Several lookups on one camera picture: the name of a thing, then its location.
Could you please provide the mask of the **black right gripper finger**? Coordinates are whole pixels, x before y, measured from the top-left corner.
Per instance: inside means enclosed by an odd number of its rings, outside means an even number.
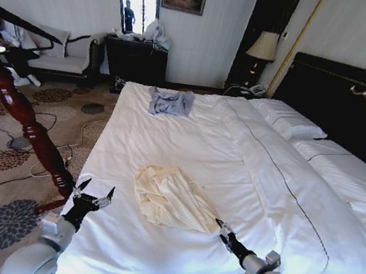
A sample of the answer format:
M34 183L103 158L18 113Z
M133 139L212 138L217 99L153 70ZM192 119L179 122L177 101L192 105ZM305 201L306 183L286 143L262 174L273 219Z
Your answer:
M219 236L220 238L236 240L236 235L234 231L227 225L227 223L223 222L221 219L216 218L215 221L220 228Z
M233 232L233 230L226 228L226 227L222 227L219 231L220 233L220 238L221 240L224 242L227 250L229 252L235 252L235 248L237 245L237 239L235 237L235 234Z

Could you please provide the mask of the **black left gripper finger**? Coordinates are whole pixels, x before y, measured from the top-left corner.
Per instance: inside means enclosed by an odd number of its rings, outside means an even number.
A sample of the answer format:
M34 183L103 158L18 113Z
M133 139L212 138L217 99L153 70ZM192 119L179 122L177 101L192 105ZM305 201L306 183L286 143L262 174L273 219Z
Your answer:
M83 182L80 183L79 186L73 188L73 195L81 197L82 191L85 189L85 187L91 182L90 179L86 179Z
M111 204L111 201L112 201L112 197L113 197L113 194L115 193L115 188L113 187L110 192L104 196L104 197L101 197L101 198L97 198L93 201L93 204L97 207L97 208L106 208L108 207L110 204Z

